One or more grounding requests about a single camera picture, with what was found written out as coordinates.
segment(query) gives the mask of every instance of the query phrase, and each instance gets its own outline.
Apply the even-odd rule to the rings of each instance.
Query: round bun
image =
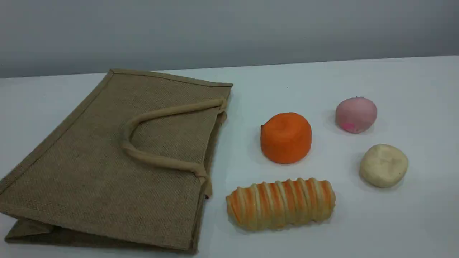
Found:
[[[276,163],[295,163],[311,149],[312,131],[309,122],[297,113],[281,113],[261,126],[260,143],[263,154]]]
[[[377,144],[371,147],[360,163],[360,175],[370,184],[387,188],[397,184],[408,169],[408,158],[399,149]]]
[[[355,97],[341,102],[336,107],[336,124],[343,130],[359,134],[376,121],[376,105],[364,97]]]

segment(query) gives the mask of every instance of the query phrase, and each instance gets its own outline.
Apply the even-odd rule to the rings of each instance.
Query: orange stripe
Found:
[[[236,218],[237,222],[241,223],[241,219],[239,217],[241,211],[239,209],[240,207],[236,191],[231,194],[231,207],[233,208],[234,217]]]
[[[308,187],[309,199],[311,200],[311,212],[312,212],[317,209],[317,197],[316,197],[316,193],[314,190],[315,187],[314,187],[314,183],[310,179],[306,181],[306,186]]]
[[[293,196],[293,190],[290,184],[285,181],[282,182],[282,186],[284,187],[285,196],[287,197],[288,209],[291,211],[291,214],[295,214],[295,197]]]
[[[322,195],[324,196],[325,202],[328,204],[329,209],[331,209],[331,196],[327,183],[325,183],[325,181],[320,181],[319,183],[322,187]]]
[[[253,203],[253,194],[250,188],[244,188],[244,191],[246,192],[246,218],[247,222],[251,221],[253,218],[253,215],[255,214],[254,208],[255,205]]]
[[[269,188],[271,190],[271,196],[273,198],[274,213],[276,215],[276,218],[278,218],[279,216],[282,216],[283,212],[280,204],[279,193],[276,184],[269,184]]]
[[[300,182],[293,181],[293,187],[295,188],[295,193],[297,194],[298,204],[301,210],[304,210],[306,207],[304,206],[304,195],[303,191],[301,190]]]
[[[260,195],[260,205],[261,205],[261,216],[264,219],[270,219],[271,211],[269,210],[269,202],[266,197],[266,190],[263,184],[258,184],[258,193]]]

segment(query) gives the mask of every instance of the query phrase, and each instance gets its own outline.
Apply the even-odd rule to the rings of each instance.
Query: gray wall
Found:
[[[0,0],[0,77],[459,54],[459,0]]]

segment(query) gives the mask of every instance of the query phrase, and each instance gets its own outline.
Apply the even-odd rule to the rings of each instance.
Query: bread roll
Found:
[[[370,184],[387,188],[396,185],[408,170],[408,158],[388,144],[371,147],[360,162],[360,175]]]
[[[281,229],[331,216],[335,193],[329,181],[276,181],[238,187],[226,197],[228,215],[246,230]]]

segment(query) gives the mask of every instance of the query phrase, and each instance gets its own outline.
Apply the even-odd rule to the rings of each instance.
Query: pastry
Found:
[[[228,215],[246,230],[281,229],[324,221],[335,207],[335,193],[329,181],[276,181],[238,187],[226,197]]]
[[[336,124],[349,133],[359,134],[375,123],[377,114],[378,109],[371,100],[364,97],[350,98],[336,108]]]
[[[360,175],[370,184],[387,188],[398,183],[408,170],[408,158],[396,147],[377,144],[360,162]]]
[[[261,126],[260,142],[263,154],[271,161],[295,163],[311,149],[311,126],[300,114],[277,114]]]

